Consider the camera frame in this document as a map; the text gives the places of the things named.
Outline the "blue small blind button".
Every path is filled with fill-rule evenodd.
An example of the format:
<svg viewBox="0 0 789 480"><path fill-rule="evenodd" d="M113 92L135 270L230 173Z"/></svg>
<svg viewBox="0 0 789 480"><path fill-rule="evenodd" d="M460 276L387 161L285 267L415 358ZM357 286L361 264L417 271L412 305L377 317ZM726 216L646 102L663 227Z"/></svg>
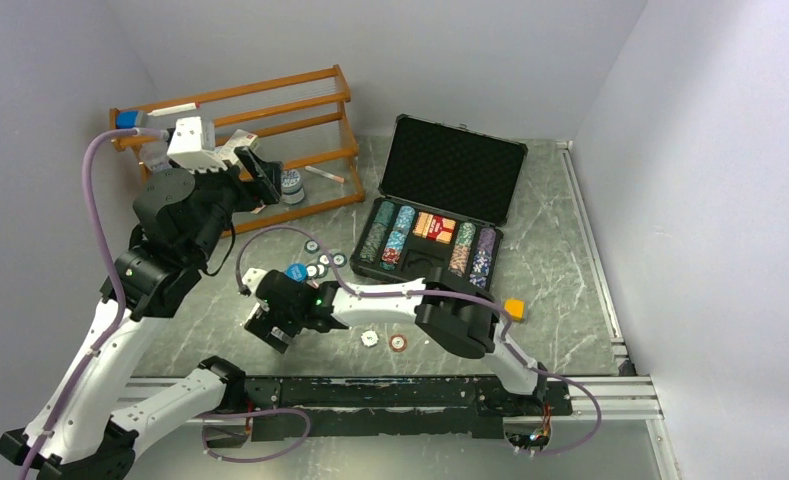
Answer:
<svg viewBox="0 0 789 480"><path fill-rule="evenodd" d="M285 275L296 282L305 282L308 279L308 270L304 264L293 263L285 271Z"/></svg>

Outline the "white dealer button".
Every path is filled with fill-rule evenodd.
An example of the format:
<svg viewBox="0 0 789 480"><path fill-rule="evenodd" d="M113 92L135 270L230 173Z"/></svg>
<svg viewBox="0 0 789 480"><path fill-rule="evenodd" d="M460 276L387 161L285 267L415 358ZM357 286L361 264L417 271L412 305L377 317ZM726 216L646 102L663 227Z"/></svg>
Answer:
<svg viewBox="0 0 789 480"><path fill-rule="evenodd" d="M366 330L361 333L360 341L366 348L373 348L379 343L379 336L373 330Z"/></svg>

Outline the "red white poker chip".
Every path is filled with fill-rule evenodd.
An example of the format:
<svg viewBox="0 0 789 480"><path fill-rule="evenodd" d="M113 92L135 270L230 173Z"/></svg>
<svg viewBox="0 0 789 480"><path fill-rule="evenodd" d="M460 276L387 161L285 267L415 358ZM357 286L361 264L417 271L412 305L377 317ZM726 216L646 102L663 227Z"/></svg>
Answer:
<svg viewBox="0 0 789 480"><path fill-rule="evenodd" d="M394 352L403 352L408 347L408 342L403 335L395 334L389 338L388 345Z"/></svg>

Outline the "black poker set case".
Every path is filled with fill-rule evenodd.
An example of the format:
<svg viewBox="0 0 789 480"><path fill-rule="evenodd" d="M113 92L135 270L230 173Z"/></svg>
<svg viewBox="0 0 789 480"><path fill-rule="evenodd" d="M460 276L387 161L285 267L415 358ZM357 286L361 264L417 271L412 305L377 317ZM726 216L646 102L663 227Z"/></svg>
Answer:
<svg viewBox="0 0 789 480"><path fill-rule="evenodd" d="M380 196L374 201L350 256L352 271L357 275L387 283L424 278L436 269L455 275L448 270L453 242L461 224L470 222L476 226L476 233L466 273L460 278L469 281L480 230L494 229L496 241L493 263L487 288L483 289L488 290L497 269L503 240L501 228L508 220L515 188L527 155L527 146L518 141L406 114L400 115L395 122L394 135L378 186ZM359 253L383 201L390 201L395 205L392 221L376 258L370 263L364 263L359 260ZM413 207L416 215L400 260L393 271L388 271L380 266L380 259L402 206ZM441 215L457 222L450 244L420 238L412 233L420 212Z"/></svg>

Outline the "yellow big blind button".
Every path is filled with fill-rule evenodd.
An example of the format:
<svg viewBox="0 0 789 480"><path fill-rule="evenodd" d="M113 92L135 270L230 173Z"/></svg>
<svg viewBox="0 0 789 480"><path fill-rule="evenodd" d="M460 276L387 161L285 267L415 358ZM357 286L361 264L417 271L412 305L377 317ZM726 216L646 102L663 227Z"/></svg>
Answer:
<svg viewBox="0 0 789 480"><path fill-rule="evenodd" d="M526 317L526 304L520 299L507 299L504 303L504 309L514 322L523 322Z"/></svg>

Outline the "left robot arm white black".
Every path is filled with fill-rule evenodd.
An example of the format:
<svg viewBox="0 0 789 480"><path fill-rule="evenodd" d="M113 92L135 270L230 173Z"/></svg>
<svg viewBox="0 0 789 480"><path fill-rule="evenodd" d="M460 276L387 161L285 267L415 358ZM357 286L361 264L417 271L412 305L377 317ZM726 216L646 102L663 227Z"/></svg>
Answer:
<svg viewBox="0 0 789 480"><path fill-rule="evenodd" d="M136 197L137 224L118 257L102 252L108 278L76 357L42 411L0 437L0 455L42 479L120 479L149 446L205 413L247 404L245 374L220 357L129 411L115 404L136 364L207 271L235 213L281 197L278 162L250 149L239 163L154 173Z"/></svg>

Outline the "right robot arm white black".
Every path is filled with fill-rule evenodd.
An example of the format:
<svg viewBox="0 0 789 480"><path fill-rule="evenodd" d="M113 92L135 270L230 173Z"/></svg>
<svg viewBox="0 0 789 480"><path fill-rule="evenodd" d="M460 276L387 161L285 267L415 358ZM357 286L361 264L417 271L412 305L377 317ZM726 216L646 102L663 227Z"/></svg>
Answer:
<svg viewBox="0 0 789 480"><path fill-rule="evenodd" d="M451 273L435 270L400 284L313 286L281 271L251 268L237 281L241 294L256 301L245 330L280 353L304 330L415 325L446 352L482 361L518 412L535 413L548 399L542 367L511 338L502 308L487 291Z"/></svg>

